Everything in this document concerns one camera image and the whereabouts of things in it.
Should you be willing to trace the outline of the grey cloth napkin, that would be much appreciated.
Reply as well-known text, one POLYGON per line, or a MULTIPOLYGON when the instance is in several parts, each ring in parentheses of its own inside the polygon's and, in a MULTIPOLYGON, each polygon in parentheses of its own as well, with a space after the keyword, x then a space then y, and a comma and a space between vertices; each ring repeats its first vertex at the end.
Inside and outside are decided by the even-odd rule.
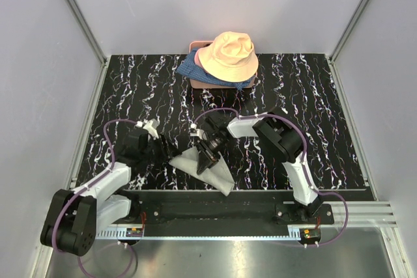
POLYGON ((185 172, 208 185, 216 188, 223 195, 228 196, 235 186, 235 181, 232 177, 223 156, 217 164, 211 168, 205 169, 202 174, 197 174, 197 148, 192 147, 185 150, 181 155, 175 156, 169 161, 169 164, 185 172))

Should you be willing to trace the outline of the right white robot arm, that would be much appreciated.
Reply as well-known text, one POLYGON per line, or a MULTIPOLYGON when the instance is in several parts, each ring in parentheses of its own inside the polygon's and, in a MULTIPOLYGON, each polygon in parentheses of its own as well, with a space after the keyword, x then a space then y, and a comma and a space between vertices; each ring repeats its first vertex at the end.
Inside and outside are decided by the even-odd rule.
POLYGON ((256 137, 261 148, 282 163, 293 187, 289 221, 311 223, 319 216, 323 200, 317 192, 307 162, 305 135, 291 121, 272 113, 254 116, 237 116, 231 120, 207 117, 205 122, 212 129, 206 137, 197 141, 198 175, 220 161, 220 150, 232 138, 256 137))

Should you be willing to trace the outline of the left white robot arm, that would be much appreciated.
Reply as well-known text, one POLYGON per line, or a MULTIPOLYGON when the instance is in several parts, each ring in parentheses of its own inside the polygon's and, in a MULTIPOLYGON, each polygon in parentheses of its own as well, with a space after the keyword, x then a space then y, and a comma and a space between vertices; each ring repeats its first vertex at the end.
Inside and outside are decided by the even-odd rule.
POLYGON ((113 222, 136 222, 141 208, 123 189, 134 174, 150 164, 165 164, 180 155, 163 133, 134 129, 115 154, 115 162, 82 186, 60 189, 52 197, 40 243, 60 252, 83 256, 96 235, 113 222))

